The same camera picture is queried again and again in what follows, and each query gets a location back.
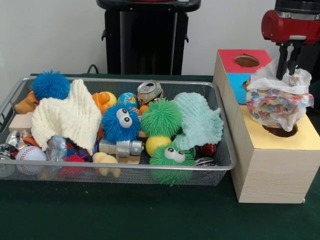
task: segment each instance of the white wall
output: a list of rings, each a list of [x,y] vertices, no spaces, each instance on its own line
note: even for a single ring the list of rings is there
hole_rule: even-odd
[[[202,0],[189,14],[189,43],[185,45],[182,72],[213,75],[217,49],[266,49],[272,58],[279,48],[262,37],[264,14],[276,0]]]
[[[267,49],[274,57],[278,48],[260,30],[274,6],[275,0],[202,0],[189,13],[182,74],[212,75],[218,48]],[[104,28],[95,0],[0,0],[0,102],[30,73],[84,73],[90,64],[106,73]]]

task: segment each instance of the wire mesh basket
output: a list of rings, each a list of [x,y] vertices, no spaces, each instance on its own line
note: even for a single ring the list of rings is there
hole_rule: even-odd
[[[0,144],[5,143],[9,134],[9,125],[16,112],[14,105],[22,101],[32,90],[34,77],[27,77],[20,80],[9,93],[4,103],[0,106]],[[112,92],[119,96],[126,92],[137,92],[138,86],[143,80],[130,79],[102,79],[84,78],[84,84],[91,94],[103,91]],[[223,136],[221,142],[216,145],[214,160],[216,166],[174,166],[174,165],[150,165],[148,154],[143,151],[139,164],[111,164],[91,162],[52,162],[35,160],[8,160],[0,158],[0,171],[7,168],[12,169],[12,174],[0,177],[3,180],[23,181],[65,181],[65,182],[101,182],[101,183],[124,183],[124,184],[157,184],[153,178],[153,171],[190,171],[191,178],[185,185],[209,185],[216,186],[228,170],[236,165],[236,153],[231,139],[228,122],[224,112],[222,100],[218,88],[208,82],[187,82],[187,81],[159,81],[164,91],[164,96],[172,100],[182,92],[198,93],[204,96],[212,110],[221,108],[221,119],[224,121]],[[26,174],[18,170],[31,168],[33,174]],[[109,170],[104,176],[100,169]]]

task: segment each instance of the yellow box top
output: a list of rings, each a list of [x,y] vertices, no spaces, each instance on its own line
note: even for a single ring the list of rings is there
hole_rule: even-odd
[[[240,105],[246,128],[255,149],[320,150],[320,136],[305,115],[297,122],[298,132],[291,137],[279,137],[253,120],[247,106]]]

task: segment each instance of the green puffer ball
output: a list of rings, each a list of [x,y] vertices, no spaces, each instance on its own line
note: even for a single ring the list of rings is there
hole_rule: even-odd
[[[188,151],[180,151],[174,143],[167,146],[159,146],[154,150],[151,165],[194,166],[195,160]],[[192,170],[151,170],[152,177],[160,184],[180,185],[192,177]]]
[[[149,103],[149,109],[141,118],[141,127],[147,136],[172,138],[182,124],[182,115],[174,101],[160,98]]]

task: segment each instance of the mint green knitted cloth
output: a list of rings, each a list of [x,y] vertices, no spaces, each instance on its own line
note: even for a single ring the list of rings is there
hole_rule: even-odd
[[[217,144],[221,141],[224,122],[220,118],[221,109],[211,110],[207,100],[199,93],[182,92],[173,100],[182,114],[182,131],[174,143],[185,151],[194,146]]]

